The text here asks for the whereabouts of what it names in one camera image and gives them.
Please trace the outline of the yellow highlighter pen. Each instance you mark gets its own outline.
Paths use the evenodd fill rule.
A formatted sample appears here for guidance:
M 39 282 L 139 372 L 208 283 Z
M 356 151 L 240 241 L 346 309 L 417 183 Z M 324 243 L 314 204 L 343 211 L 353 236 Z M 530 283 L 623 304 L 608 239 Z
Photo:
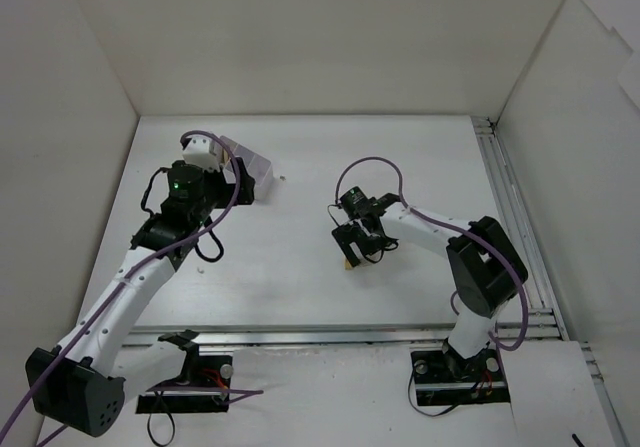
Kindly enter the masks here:
M 229 153 L 220 144 L 216 146 L 216 149 L 218 151 L 217 157 L 219 170 L 222 171 L 225 169 L 231 169 L 231 159 Z

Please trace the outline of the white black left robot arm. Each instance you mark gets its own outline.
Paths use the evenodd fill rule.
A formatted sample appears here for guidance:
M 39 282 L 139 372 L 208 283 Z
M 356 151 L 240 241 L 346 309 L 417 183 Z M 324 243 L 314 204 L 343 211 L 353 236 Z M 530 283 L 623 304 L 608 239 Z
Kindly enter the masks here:
M 178 272 L 199 239 L 236 205 L 255 199 L 255 180 L 233 156 L 221 162 L 184 158 L 165 169 L 168 196 L 133 235 L 116 276 L 78 324 L 53 348 L 35 349 L 25 365 L 28 400 L 41 415 L 91 437 L 104 435 L 125 404 L 157 384 L 191 385 L 199 376 L 196 333 L 163 334 L 140 361 L 116 357 L 144 309 Z

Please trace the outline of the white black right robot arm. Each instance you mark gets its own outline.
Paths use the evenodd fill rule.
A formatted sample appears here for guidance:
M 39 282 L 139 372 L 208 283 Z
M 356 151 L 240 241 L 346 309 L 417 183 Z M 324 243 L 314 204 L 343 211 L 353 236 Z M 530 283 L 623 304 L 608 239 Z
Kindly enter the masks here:
M 444 341 L 445 372 L 464 379 L 491 343 L 498 314 L 520 295 L 528 271 L 496 219 L 455 221 L 411 207 L 397 194 L 368 197 L 358 188 L 346 191 L 337 207 L 348 217 L 332 231 L 347 263 L 377 263 L 399 243 L 410 243 L 448 260 L 461 302 L 455 326 Z

